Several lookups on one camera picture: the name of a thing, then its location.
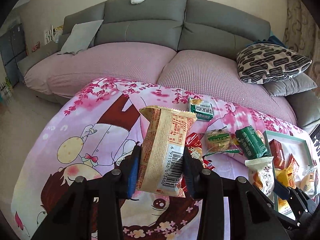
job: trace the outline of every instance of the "cartoon chef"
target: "cartoon chef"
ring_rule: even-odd
[[[133,104],[123,110],[128,100],[129,97],[122,94],[96,124],[84,128],[80,137],[64,141],[58,149],[58,160],[67,164],[80,155],[82,162],[90,167],[112,166],[114,162],[119,165],[136,145],[134,140],[127,138],[140,113]],[[96,147],[88,152],[84,143]]]

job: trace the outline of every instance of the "screw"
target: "screw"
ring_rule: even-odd
[[[204,175],[210,175],[211,174],[211,171],[209,169],[202,169],[202,174]]]
[[[76,177],[75,182],[83,182],[83,180],[84,180],[83,176],[78,176]]]
[[[113,169],[113,170],[111,171],[111,173],[112,173],[113,175],[119,175],[119,174],[121,173],[121,170],[119,170],[119,169]]]
[[[246,183],[247,179],[245,177],[239,176],[238,181],[241,183]]]

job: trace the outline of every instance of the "gray pillow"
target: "gray pillow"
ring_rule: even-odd
[[[73,26],[70,36],[58,54],[72,53],[86,50],[100,28],[103,20],[80,23]]]
[[[305,73],[285,81],[270,81],[263,84],[271,97],[288,96],[317,88],[316,83]]]

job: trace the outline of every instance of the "pink sofa cover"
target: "pink sofa cover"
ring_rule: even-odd
[[[164,67],[157,84],[209,95],[297,124],[285,97],[270,97],[262,85],[243,83],[235,61],[209,52],[180,51]]]
[[[57,55],[56,53],[41,60],[29,69],[24,77],[27,87],[51,95],[52,91],[48,86],[48,77],[51,75],[51,71],[57,68],[62,62],[69,58],[72,58],[72,54]]]
[[[156,83],[176,54],[173,49],[142,42],[101,44],[57,65],[48,85],[54,94],[72,97],[92,80],[105,76]]]

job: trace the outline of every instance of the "refrigerator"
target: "refrigerator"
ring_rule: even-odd
[[[22,24],[17,24],[0,37],[0,53],[5,72],[14,86],[24,81],[17,63],[27,56]]]

